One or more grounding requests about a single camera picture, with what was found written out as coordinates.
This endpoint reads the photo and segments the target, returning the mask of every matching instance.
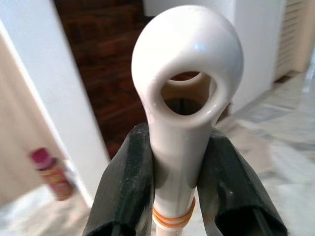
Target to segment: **spray can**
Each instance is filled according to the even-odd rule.
[[[35,169],[54,192],[57,200],[68,199],[73,192],[73,187],[60,167],[59,160],[53,158],[46,148],[33,151],[31,159]]]

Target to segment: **oval hole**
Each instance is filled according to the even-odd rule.
[[[199,72],[190,71],[174,76],[172,81],[187,81],[198,75]],[[161,90],[161,96],[173,112],[179,115],[192,115],[198,112],[206,103],[211,93],[211,88],[215,86],[214,81],[206,75],[201,75],[192,83],[172,84],[166,83]]]

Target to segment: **rubber band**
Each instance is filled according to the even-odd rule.
[[[154,219],[161,224],[162,226],[166,228],[171,228],[171,229],[181,229],[186,226],[186,224],[189,222],[193,209],[196,204],[196,199],[195,197],[192,200],[191,206],[187,214],[179,217],[179,218],[167,218],[162,216],[157,212],[157,210],[153,207],[153,217]]]

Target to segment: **white wall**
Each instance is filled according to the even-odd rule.
[[[285,0],[236,0],[234,26],[244,50],[244,74],[232,113],[255,100],[273,83]]]
[[[109,159],[55,7],[49,0],[0,0],[0,20],[30,75],[26,83],[90,204]]]
[[[215,10],[230,22],[234,18],[235,0],[143,0],[143,3],[146,16],[156,16],[175,6],[201,5]]]

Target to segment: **white plastic handle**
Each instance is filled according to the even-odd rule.
[[[132,77],[149,123],[155,157],[155,208],[165,217],[184,215],[192,202],[211,121],[226,107],[243,73],[243,52],[233,26],[202,6],[180,6],[156,16],[141,32],[132,55]],[[198,112],[182,116],[161,90],[173,76],[202,72],[216,84]]]

